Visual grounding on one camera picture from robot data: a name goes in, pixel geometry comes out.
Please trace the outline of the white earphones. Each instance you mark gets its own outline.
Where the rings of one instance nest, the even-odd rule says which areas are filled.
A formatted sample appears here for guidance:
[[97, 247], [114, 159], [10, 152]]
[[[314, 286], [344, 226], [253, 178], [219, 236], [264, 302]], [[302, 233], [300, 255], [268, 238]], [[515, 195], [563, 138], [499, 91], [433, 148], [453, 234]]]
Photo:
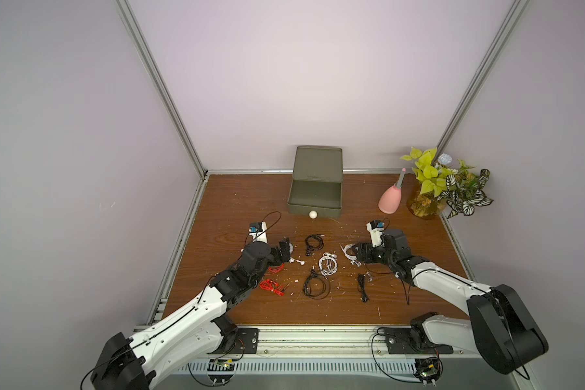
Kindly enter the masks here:
[[304, 266], [306, 264], [306, 261], [298, 259], [298, 258], [294, 258], [293, 252], [294, 252], [294, 247], [293, 247], [293, 245], [290, 245], [289, 246], [289, 263], [298, 263], [298, 264]]
[[352, 265], [356, 267], [362, 266], [362, 263], [357, 260], [357, 255], [354, 253], [354, 244], [341, 246], [341, 250], [343, 255], [350, 261]]
[[320, 274], [323, 277], [333, 276], [337, 273], [338, 263], [335, 253], [324, 253], [318, 264]]

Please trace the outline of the olive green top drawer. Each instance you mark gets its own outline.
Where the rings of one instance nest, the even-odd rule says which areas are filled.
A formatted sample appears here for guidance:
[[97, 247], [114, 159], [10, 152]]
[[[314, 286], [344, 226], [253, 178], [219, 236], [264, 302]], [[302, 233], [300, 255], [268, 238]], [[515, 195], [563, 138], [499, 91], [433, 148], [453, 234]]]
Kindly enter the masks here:
[[294, 215], [309, 215], [315, 211], [320, 218], [338, 219], [342, 210], [342, 183], [294, 180], [288, 211]]

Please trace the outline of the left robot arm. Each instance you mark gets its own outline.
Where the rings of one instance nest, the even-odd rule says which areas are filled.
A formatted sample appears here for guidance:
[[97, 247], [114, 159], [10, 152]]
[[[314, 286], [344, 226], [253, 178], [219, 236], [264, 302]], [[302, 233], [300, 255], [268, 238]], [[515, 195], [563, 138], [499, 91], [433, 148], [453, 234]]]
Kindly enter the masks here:
[[230, 349], [237, 325], [227, 312], [250, 296], [269, 268], [287, 263], [290, 249], [288, 238], [276, 247], [252, 241], [180, 309], [131, 336], [112, 336], [84, 378], [96, 389], [153, 389], [195, 358]]

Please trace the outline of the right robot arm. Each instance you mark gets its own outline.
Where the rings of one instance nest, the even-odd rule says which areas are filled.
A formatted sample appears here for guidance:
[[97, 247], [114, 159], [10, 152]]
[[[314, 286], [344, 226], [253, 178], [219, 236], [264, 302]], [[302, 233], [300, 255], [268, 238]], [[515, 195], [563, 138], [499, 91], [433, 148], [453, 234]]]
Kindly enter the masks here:
[[549, 352], [549, 343], [518, 293], [510, 286], [489, 286], [458, 276], [414, 255], [399, 229], [374, 228], [370, 241], [351, 245], [345, 254], [360, 264], [381, 264], [401, 282], [430, 292], [457, 307], [467, 319], [434, 312], [410, 323], [411, 349], [451, 347], [474, 352], [507, 375]]

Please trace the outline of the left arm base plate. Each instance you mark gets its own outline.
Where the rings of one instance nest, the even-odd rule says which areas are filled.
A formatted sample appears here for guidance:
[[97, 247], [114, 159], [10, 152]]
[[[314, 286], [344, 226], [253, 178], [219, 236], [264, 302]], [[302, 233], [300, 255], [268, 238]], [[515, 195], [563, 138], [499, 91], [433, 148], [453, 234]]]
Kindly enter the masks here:
[[259, 329], [238, 328], [224, 337], [219, 347], [211, 352], [212, 356], [229, 354], [256, 354], [258, 351]]

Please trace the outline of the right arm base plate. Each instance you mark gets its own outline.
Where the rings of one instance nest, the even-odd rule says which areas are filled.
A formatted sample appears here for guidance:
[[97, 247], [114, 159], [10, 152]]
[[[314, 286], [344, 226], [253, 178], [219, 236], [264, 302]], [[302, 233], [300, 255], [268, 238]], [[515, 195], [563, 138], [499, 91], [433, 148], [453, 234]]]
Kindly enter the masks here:
[[453, 347], [432, 343], [418, 328], [379, 328], [389, 354], [453, 354]]

